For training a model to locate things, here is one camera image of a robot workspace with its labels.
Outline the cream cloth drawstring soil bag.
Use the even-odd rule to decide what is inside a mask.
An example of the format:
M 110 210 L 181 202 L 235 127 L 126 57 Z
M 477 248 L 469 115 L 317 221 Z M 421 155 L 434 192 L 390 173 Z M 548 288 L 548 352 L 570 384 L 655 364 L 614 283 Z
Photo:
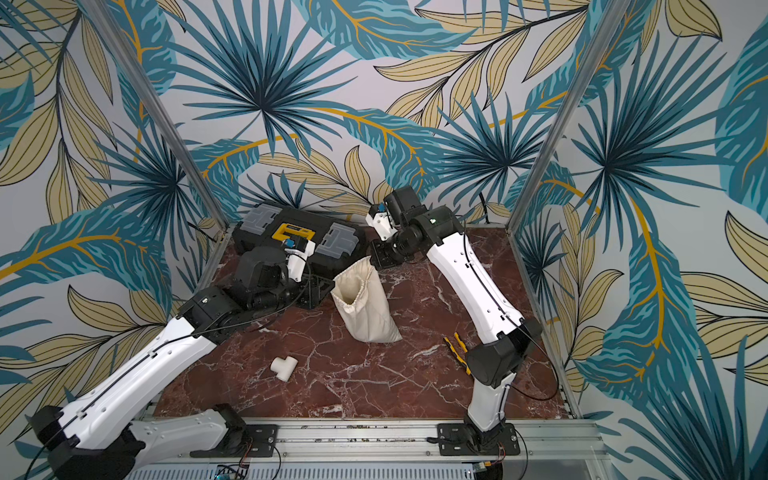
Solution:
M 402 339 L 378 271 L 366 256 L 334 278 L 332 298 L 350 335 L 364 343 Z

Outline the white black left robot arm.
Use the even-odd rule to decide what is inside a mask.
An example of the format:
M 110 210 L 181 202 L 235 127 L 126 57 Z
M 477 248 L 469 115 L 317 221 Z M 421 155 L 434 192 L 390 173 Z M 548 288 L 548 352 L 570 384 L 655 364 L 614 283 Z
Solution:
M 159 423 L 135 417 L 188 366 L 234 334 L 264 328 L 270 318 L 317 293 L 312 241 L 289 238 L 278 248 L 242 256 L 228 288 L 199 291 L 146 347 L 106 380 L 64 407 L 45 406 L 29 420 L 57 479 L 124 479 L 177 455 L 249 456 L 254 437 L 229 405 Z

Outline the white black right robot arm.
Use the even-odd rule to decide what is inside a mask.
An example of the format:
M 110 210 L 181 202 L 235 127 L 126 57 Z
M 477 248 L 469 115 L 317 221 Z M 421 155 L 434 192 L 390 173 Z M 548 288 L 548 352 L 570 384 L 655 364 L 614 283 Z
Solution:
M 538 346 L 540 325 L 525 319 L 506 299 L 448 207 L 429 209 L 411 187 L 403 187 L 371 206 L 366 222 L 378 235 L 371 243 L 374 266 L 388 269 L 423 254 L 461 300 L 480 340 L 464 357 L 473 378 L 465 418 L 438 427 L 441 455 L 516 450 L 515 432 L 506 421 L 506 401 L 518 370 Z

